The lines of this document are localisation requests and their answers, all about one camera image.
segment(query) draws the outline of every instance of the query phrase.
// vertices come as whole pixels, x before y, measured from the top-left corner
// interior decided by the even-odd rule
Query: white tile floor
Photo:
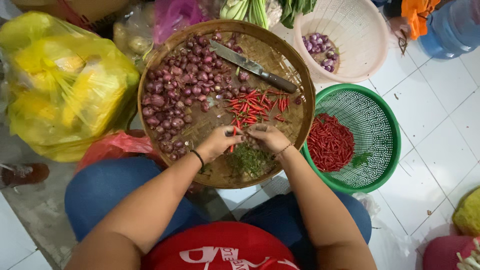
[[[293,30],[278,25],[272,31],[292,43]],[[396,38],[390,40],[382,68],[358,83],[384,98],[402,129],[399,166],[371,192],[381,208],[372,225],[383,229],[373,230],[369,246],[379,270],[421,270],[425,244],[453,233],[451,216],[459,199],[480,185],[480,48],[439,61],[425,55],[417,41],[402,56]],[[318,92],[334,84],[315,87]],[[239,219],[248,209],[289,192],[289,185],[283,174],[253,187],[218,192]],[[385,241],[387,235],[410,241],[407,258],[393,255],[400,246]],[[51,268],[0,194],[0,270],[9,269]]]

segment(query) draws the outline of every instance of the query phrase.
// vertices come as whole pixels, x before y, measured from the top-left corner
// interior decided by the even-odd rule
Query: orange plastic bag
[[[161,164],[160,157],[155,153],[150,138],[140,129],[127,131],[105,136],[88,148],[85,155],[78,162],[75,174],[81,169],[100,160],[114,160],[128,157],[135,157],[139,153],[146,154],[157,164]]]
[[[410,25],[410,37],[416,40],[427,34],[427,17],[433,12],[440,0],[403,0],[402,17]]]

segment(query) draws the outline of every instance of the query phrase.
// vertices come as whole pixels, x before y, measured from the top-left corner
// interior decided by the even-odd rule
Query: hand
[[[261,141],[272,154],[278,154],[290,144],[290,141],[276,127],[267,124],[253,124],[246,133]]]
[[[197,147],[198,154],[205,163],[212,162],[218,158],[231,145],[239,144],[246,140],[244,133],[236,128],[237,135],[232,136],[233,126],[220,126],[212,131],[207,139]]]

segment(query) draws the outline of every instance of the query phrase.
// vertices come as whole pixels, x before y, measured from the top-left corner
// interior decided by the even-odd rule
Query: pink plastic colander
[[[382,66],[388,51],[385,19],[371,0],[317,0],[314,10],[298,15],[293,46],[302,56],[316,83],[358,83]],[[336,74],[323,69],[306,50],[302,36],[328,35],[340,52]]]

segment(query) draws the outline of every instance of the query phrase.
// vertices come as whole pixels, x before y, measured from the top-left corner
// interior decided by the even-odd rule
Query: pink plastic bag
[[[196,0],[156,0],[155,18],[153,41],[157,45],[179,30],[208,21]]]
[[[134,157],[138,153],[147,154],[157,164],[161,162],[161,159],[152,147],[150,138],[145,136],[143,130],[133,129],[127,132],[129,134],[120,131],[92,143],[80,162],[78,162],[75,174],[97,161]]]

